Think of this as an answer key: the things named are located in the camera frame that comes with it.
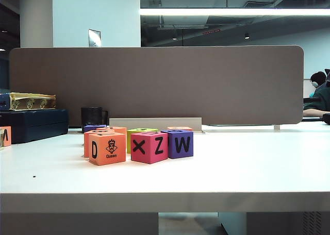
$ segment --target dark blue box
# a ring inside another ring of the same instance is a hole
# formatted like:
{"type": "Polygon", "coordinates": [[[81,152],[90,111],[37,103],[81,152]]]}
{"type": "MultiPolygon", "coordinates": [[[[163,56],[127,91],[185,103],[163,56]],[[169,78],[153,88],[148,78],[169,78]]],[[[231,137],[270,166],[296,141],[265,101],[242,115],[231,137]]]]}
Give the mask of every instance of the dark blue box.
{"type": "Polygon", "coordinates": [[[67,110],[0,111],[0,126],[11,126],[11,143],[25,143],[68,133],[67,110]]]}
{"type": "Polygon", "coordinates": [[[191,157],[193,150],[193,132],[187,130],[163,130],[168,134],[169,158],[191,157]]]}

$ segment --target white pillar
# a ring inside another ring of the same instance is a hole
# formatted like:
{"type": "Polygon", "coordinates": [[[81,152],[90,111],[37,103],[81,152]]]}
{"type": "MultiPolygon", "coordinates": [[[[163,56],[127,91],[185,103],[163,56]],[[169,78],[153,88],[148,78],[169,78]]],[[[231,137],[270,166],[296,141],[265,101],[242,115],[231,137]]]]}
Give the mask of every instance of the white pillar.
{"type": "Polygon", "coordinates": [[[88,29],[102,47],[140,47],[140,0],[53,0],[54,47],[88,47],[88,29]]]}
{"type": "Polygon", "coordinates": [[[20,0],[21,47],[140,47],[140,0],[20,0]]]}
{"type": "Polygon", "coordinates": [[[52,0],[20,0],[21,47],[53,47],[52,0]]]}

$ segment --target letter w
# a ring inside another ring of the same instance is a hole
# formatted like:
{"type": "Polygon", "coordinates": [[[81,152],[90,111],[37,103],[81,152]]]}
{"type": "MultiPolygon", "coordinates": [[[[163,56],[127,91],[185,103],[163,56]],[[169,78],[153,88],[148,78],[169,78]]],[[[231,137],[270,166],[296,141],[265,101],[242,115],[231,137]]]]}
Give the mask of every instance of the letter w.
{"type": "Polygon", "coordinates": [[[188,152],[189,150],[189,144],[190,144],[190,136],[188,136],[187,138],[187,144],[185,142],[185,138],[181,137],[180,139],[180,145],[179,145],[179,141],[178,141],[178,138],[175,138],[175,148],[176,148],[176,152],[177,153],[180,153],[181,151],[181,147],[182,145],[184,146],[184,149],[186,151],[186,153],[188,152]]]}

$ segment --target white desk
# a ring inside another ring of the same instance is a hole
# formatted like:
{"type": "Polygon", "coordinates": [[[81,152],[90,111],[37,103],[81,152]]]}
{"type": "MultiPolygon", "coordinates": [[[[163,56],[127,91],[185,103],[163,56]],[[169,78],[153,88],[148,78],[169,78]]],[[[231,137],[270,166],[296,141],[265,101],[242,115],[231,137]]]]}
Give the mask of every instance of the white desk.
{"type": "Polygon", "coordinates": [[[218,132],[194,135],[194,157],[151,165],[93,165],[76,131],[6,147],[1,211],[330,211],[328,125],[203,128],[218,132]]]}

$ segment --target foam block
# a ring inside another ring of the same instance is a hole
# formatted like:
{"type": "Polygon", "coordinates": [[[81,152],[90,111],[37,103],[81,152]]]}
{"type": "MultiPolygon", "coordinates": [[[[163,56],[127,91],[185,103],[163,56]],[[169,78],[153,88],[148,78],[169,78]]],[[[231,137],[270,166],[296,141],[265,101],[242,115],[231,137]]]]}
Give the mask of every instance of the foam block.
{"type": "Polygon", "coordinates": [[[168,134],[169,158],[193,156],[193,132],[180,129],[163,130],[168,134]]]}
{"type": "Polygon", "coordinates": [[[127,128],[125,128],[125,127],[104,127],[104,128],[97,128],[96,130],[104,130],[104,129],[110,129],[116,133],[127,134],[127,128]]]}
{"type": "Polygon", "coordinates": [[[130,135],[140,132],[157,132],[157,128],[134,128],[127,131],[127,153],[130,154],[130,135]]]}
{"type": "Polygon", "coordinates": [[[192,128],[190,128],[190,127],[167,127],[167,129],[169,129],[169,130],[174,129],[174,130],[187,130],[187,131],[192,131],[192,128]]]}
{"type": "Polygon", "coordinates": [[[168,158],[168,134],[142,132],[130,135],[131,160],[152,164],[168,158]]]}
{"type": "Polygon", "coordinates": [[[95,125],[86,125],[84,126],[84,133],[91,130],[96,130],[97,128],[104,128],[106,124],[95,124],[95,125]]]}
{"type": "Polygon", "coordinates": [[[92,148],[89,155],[90,162],[104,165],[126,161],[125,135],[123,133],[93,133],[89,136],[92,148]]]}
{"type": "Polygon", "coordinates": [[[111,129],[103,129],[103,130],[91,130],[84,133],[84,157],[89,158],[89,154],[92,151],[92,146],[90,142],[90,135],[94,133],[104,133],[109,134],[113,133],[114,131],[111,129]]]}
{"type": "Polygon", "coordinates": [[[3,131],[1,133],[1,146],[10,146],[11,145],[11,126],[4,126],[0,127],[0,129],[3,131]]]}

